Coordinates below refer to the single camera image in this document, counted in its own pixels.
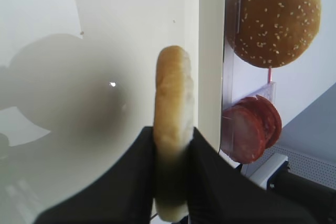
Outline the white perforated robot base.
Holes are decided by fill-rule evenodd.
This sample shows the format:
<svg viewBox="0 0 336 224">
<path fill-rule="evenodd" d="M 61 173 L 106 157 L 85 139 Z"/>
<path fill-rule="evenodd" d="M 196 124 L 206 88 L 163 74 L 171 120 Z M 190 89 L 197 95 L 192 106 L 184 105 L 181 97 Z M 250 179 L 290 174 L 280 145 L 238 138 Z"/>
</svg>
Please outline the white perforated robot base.
<svg viewBox="0 0 336 224">
<path fill-rule="evenodd" d="M 261 188 L 307 210 L 317 223 L 335 223 L 335 166 L 279 146 L 239 170 Z"/>
</svg>

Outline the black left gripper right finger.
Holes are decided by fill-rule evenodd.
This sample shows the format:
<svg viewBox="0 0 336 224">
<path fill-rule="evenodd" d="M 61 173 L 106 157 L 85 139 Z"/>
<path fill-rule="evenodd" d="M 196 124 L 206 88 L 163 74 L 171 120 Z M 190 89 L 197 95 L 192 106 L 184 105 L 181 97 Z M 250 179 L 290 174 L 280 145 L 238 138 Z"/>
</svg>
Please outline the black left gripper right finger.
<svg viewBox="0 0 336 224">
<path fill-rule="evenodd" d="M 268 192 L 229 165 L 197 128 L 188 147 L 192 223 L 315 223 L 303 207 Z"/>
</svg>

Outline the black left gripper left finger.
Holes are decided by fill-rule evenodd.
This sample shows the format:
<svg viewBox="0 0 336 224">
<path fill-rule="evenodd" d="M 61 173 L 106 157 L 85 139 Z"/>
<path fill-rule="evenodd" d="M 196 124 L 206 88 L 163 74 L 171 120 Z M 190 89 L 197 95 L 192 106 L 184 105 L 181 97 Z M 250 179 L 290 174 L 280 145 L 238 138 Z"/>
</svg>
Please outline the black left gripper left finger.
<svg viewBox="0 0 336 224">
<path fill-rule="evenodd" d="M 154 143 L 147 126 L 108 171 L 35 223 L 150 223 L 153 191 Z"/>
</svg>

